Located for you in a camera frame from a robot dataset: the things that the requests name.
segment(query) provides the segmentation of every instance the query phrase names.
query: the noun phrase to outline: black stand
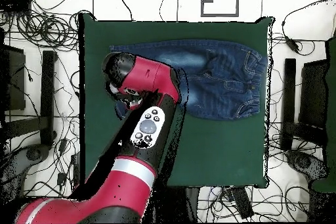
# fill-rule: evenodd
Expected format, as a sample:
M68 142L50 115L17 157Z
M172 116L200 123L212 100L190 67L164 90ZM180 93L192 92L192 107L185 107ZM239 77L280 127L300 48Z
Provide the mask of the black stand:
M285 60L280 149L291 150L293 137L318 146L326 146L326 84L327 60L304 64L299 122L294 122L296 60Z
M41 115L39 118L6 123L7 139L40 130L41 144L52 147L54 131L54 64L58 56L54 51L43 51L41 78Z

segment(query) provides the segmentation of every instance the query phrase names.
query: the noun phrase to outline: jeans pocket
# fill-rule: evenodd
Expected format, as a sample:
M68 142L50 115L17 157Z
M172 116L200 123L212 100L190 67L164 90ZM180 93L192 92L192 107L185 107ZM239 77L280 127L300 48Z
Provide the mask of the jeans pocket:
M224 87L227 90L233 91L235 93L246 93L247 91L246 84L234 80L225 80Z
M246 51L243 49L242 51L246 52L246 57L244 61L244 70L252 76L261 75L261 73L256 71L256 68L259 65L260 58L255 56L251 51Z
M236 112L236 118L249 117L252 113L252 107L251 107L252 103L253 103L253 100L247 101L243 103L242 105L240 105Z

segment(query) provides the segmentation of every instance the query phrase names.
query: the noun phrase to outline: silver band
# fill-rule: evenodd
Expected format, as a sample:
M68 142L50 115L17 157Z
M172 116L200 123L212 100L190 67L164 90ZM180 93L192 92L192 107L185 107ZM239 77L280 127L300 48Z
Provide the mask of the silver band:
M32 211L32 213L29 215L29 217L27 218L26 224L31 224L32 221L34 220L35 216L37 215L37 213L40 211L40 209L48 204L50 201L53 201L54 199L48 199L46 201L43 201L42 203L40 203L40 205L38 205L34 211Z
M114 161L114 165L111 171L122 171L138 177L140 180L144 181L152 189L154 182L154 174L146 166L135 162L134 160L128 160L124 158L117 158Z

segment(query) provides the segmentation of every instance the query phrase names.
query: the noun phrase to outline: black frame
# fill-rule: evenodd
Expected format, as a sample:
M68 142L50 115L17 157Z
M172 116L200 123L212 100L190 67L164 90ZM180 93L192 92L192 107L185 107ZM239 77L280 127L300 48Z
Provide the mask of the black frame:
M239 0L236 0L236 13L228 14L205 14L204 3L212 3L213 0L201 0L201 17L238 17L239 16Z

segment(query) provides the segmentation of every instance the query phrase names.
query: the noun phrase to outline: white floor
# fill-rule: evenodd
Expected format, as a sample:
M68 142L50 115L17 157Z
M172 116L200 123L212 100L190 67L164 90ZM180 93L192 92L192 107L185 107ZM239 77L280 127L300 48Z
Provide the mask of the white floor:
M45 9L51 8L62 0L36 0L39 5ZM161 4L162 0L124 0L128 7L131 9L133 19L134 20L149 20L149 21L189 21L189 22L197 22L197 21L240 21L240 22L254 22L256 19L261 16L273 16L276 21L273 26L273 37L279 37L280 35L275 34L277 32L281 32L281 23L287 14L295 9L299 9L304 7L305 5L312 3L317 0L240 0L240 16L238 18L201 18L200 17L200 0L178 0L178 15L177 15L177 0L164 0ZM214 3L219 4L221 0L214 0ZM311 6L309 8L303 9L301 11L295 12L287 17L285 24L285 33L293 39L313 39L313 40L327 40L331 37L331 33L333 32L334 25L334 17L336 13L336 2L328 1ZM61 13L61 14L73 14L77 11L88 10L91 11L98 20L130 20L130 13L123 4L121 0L65 0L61 5L52 10L52 12ZM69 20L68 15L58 15L62 18ZM18 38L22 38L22 36L18 33L16 26L12 27L12 32L10 33L10 45L14 47L18 47L25 50L26 54L26 66L29 70L34 71L31 72L31 76L33 78L32 82L26 81L26 93L30 95L34 105L39 112L40 109L40 90L41 90L41 55L38 47L29 43L28 41L18 40ZM9 35L5 40L6 44L9 44ZM272 57L274 59L274 69L279 71L281 77L283 76L283 68L284 68L284 60L285 58L296 58L297 60L297 79L296 82L299 84L301 82L301 69L303 64L306 62L311 62L314 60L320 60L326 57L326 50L324 42L315 42L316 48L314 52L308 56L300 56L289 49L286 44L277 44L273 48ZM312 46L311 42L303 42L303 50L302 54L306 54L311 52ZM54 113L55 116L59 116L62 118L55 117L54 126L55 130L58 133L58 137L56 138L56 142L59 140L63 124L64 124L64 132L67 132L69 125L71 124L71 131L68 132L66 138L73 139L74 145L72 145L71 149L63 155L61 158L62 165L64 170L67 170L67 166L70 163L70 156L74 152L79 151L79 141L76 141L76 137L79 135L79 124L75 122L79 122L78 118L72 119L71 116L77 116L79 114L79 101L78 98L74 94L74 90L70 85L68 76L72 75L79 68L78 55L76 51L71 52L61 52L57 51L60 57L60 61L56 63L55 71L56 76L59 81L55 78L55 90L64 87L59 90L55 94L55 101L57 107L55 105ZM279 73L277 71L273 71L272 73L272 87L271 93L275 93L282 90L282 81L280 79ZM79 78L78 74L75 75L73 79L73 84L78 86ZM296 92L296 116L299 113L299 96L300 96L301 86L297 86ZM271 106L271 121L280 122L280 114L281 114L281 92L276 93L272 96L272 100L279 103ZM23 118L27 118L27 116L35 116L35 111L33 109L32 104L29 99L26 99L26 109L25 111L15 111L11 112L10 116L7 116L7 121L9 120L21 120ZM270 131L270 137L273 134L277 133L275 129ZM19 145L23 138L17 137L12 139L9 147L14 149ZM39 142L39 135L34 135L26 139L22 146L30 145L32 143ZM293 147L296 147L300 142L296 141L293 143ZM306 145L308 148L314 147L314 145ZM271 154L277 153L279 150L274 149L270 152ZM319 150L314 154L316 157L322 159L321 152ZM38 181L47 182L51 187L56 187L57 173L62 170L58 165L58 169L54 166L54 157L52 154L44 161L42 164L34 166L30 170L30 174L25 182L25 190L30 190ZM294 186L301 186L307 188L307 183L303 175L296 173L293 171L283 160L285 158L282 154L278 154L275 157L271 157L268 161L268 176L271 178L270 185L266 189L253 189L247 188L247 191L251 197L251 201L253 203L253 209L255 212L259 214L268 214L268 217L261 217L259 215L255 215L252 218L252 221L293 221L289 216L285 205L284 198L281 197L281 191L285 193L285 191ZM212 222L213 214L208 212L206 209L209 203L215 201L218 197L219 189L213 189L204 187L201 189L201 193L199 195L199 211L198 217L200 222ZM64 195L69 195L71 193L71 189L68 185L66 186L66 191ZM30 192L30 195L46 195L48 196L57 196L57 194L50 190L50 188L43 186L42 184L38 184L35 187L35 190ZM294 203L302 202L308 203L308 194L301 189L292 189L291 192L288 193L289 201ZM223 209L220 203L214 205L213 213L216 215L215 222L236 222L242 221L239 216L236 219L231 217L226 217L227 215L237 215L235 208L231 208L230 204L227 203L229 212L226 208ZM297 221L305 221L306 215L300 211L298 208L293 208L292 205L289 206L291 208L291 215Z

